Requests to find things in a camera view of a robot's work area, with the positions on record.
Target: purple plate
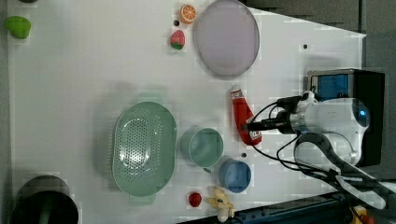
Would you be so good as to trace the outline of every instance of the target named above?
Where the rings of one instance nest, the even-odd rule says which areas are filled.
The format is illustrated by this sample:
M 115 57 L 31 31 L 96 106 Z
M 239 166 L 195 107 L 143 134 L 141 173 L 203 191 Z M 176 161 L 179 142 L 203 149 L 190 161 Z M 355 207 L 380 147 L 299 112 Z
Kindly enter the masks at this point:
M 218 75 L 241 75 L 256 60 L 260 46 L 257 22 L 243 4 L 219 0 L 201 16 L 196 31 L 198 50 Z

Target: table surface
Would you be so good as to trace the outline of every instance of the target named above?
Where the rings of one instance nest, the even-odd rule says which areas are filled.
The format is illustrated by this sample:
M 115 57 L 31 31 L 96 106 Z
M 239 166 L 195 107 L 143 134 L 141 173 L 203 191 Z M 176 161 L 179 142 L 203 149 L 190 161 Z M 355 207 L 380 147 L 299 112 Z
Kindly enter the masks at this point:
M 300 94 L 308 70 L 360 68 L 364 35 L 251 8 L 261 34 L 258 58 L 241 76 L 218 77 L 196 51 L 194 25 L 179 27 L 187 37 L 181 52 L 168 44 L 181 5 L 193 4 L 200 15 L 211 2 L 8 0 L 9 16 L 33 24 L 27 40 L 8 37 L 14 195 L 37 175 L 57 175 L 70 188 L 80 223 L 176 223 L 216 214 L 207 203 L 191 208 L 187 195 L 208 197 L 227 158 L 247 162 L 253 173 L 247 190 L 231 195 L 237 210 L 333 191 L 245 146 L 229 91 L 239 84 L 258 112 L 278 97 Z M 145 92 L 163 96 L 177 140 L 194 125 L 218 130 L 224 157 L 209 175 L 177 150 L 173 176 L 155 203 L 136 206 L 115 184 L 110 158 L 117 119 Z M 274 155 L 292 137 L 263 132 L 260 147 Z

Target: red fruit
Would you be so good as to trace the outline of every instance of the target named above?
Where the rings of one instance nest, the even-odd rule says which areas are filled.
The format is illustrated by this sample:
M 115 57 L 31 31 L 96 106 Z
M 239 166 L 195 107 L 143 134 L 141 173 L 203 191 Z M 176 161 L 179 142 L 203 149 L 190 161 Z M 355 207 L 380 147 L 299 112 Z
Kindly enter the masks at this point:
M 171 46 L 174 49 L 183 49 L 186 44 L 186 37 L 181 30 L 175 31 L 171 36 Z
M 197 192 L 194 192 L 189 196 L 189 202 L 192 207 L 198 207 L 199 204 L 201 203 L 201 200 L 202 200 L 201 194 Z

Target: blue cup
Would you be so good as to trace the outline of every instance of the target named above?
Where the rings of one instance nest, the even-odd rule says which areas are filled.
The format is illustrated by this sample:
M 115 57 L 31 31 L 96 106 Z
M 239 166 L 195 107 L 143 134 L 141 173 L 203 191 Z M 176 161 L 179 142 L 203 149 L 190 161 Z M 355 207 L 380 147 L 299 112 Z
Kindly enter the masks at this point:
M 220 167 L 220 183 L 231 192 L 240 193 L 244 191 L 248 187 L 250 179 L 250 168 L 242 161 L 228 159 Z

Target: green colander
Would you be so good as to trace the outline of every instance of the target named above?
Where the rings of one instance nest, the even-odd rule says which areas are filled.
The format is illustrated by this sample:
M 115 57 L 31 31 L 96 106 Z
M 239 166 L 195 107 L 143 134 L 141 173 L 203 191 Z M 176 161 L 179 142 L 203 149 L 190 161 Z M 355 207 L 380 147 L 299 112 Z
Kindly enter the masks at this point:
M 174 171 L 176 139 L 175 119 L 162 105 L 142 102 L 127 109 L 114 140 L 112 172 L 120 189 L 154 200 Z

